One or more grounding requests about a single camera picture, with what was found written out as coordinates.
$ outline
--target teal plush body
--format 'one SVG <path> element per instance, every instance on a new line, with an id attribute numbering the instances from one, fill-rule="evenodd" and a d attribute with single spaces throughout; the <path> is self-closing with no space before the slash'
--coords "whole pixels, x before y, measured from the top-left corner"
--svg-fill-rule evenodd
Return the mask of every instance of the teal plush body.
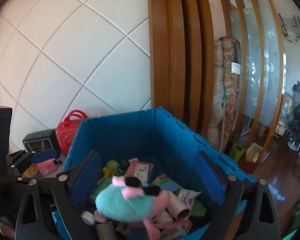
<path id="1" fill-rule="evenodd" d="M 125 200 L 121 190 L 110 184 L 96 198 L 100 215 L 125 223 L 136 223 L 148 219 L 154 207 L 152 196 L 136 197 Z"/>

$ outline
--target white cap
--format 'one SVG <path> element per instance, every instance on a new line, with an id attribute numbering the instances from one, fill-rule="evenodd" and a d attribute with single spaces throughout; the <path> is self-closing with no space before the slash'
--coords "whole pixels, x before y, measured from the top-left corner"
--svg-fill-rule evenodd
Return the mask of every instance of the white cap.
<path id="1" fill-rule="evenodd" d="M 83 222 L 89 226 L 93 226 L 96 223 L 94 215 L 88 211 L 83 211 L 81 214 L 81 218 Z"/>

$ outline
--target pink soap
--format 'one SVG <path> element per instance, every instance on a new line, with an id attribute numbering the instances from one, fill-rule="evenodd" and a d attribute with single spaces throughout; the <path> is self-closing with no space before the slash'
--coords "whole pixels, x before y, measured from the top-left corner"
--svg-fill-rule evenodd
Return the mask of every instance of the pink soap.
<path id="1" fill-rule="evenodd" d="M 38 163 L 37 169 L 42 174 L 42 176 L 45 177 L 50 173 L 55 172 L 57 170 L 57 167 L 54 165 L 53 159 L 51 159 L 42 163 Z"/>

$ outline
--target black box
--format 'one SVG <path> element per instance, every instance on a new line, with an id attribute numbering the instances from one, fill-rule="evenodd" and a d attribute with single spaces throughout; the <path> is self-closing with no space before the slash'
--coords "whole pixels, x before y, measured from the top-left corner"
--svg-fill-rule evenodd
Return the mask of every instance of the black box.
<path id="1" fill-rule="evenodd" d="M 30 133 L 22 142 L 27 152 L 42 152 L 44 150 L 55 149 L 58 153 L 58 158 L 61 154 L 61 148 L 54 129 Z"/>

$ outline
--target red handle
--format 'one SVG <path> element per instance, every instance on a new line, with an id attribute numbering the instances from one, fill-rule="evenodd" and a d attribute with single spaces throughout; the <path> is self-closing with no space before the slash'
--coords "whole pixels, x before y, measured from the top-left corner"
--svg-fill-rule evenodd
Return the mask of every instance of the red handle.
<path id="1" fill-rule="evenodd" d="M 66 127 L 70 122 L 71 122 L 71 120 L 70 120 L 70 118 L 71 118 L 71 116 L 76 116 L 76 117 L 78 117 L 79 119 L 82 119 L 82 118 L 84 118 L 84 119 L 87 119 L 87 118 L 89 118 L 87 115 L 86 115 L 86 113 L 85 112 L 83 112 L 83 111 L 81 111 L 81 110 L 73 110 L 73 111 L 71 111 L 68 115 L 67 115 L 67 117 L 64 119 L 64 121 L 62 122 L 62 127 Z"/>

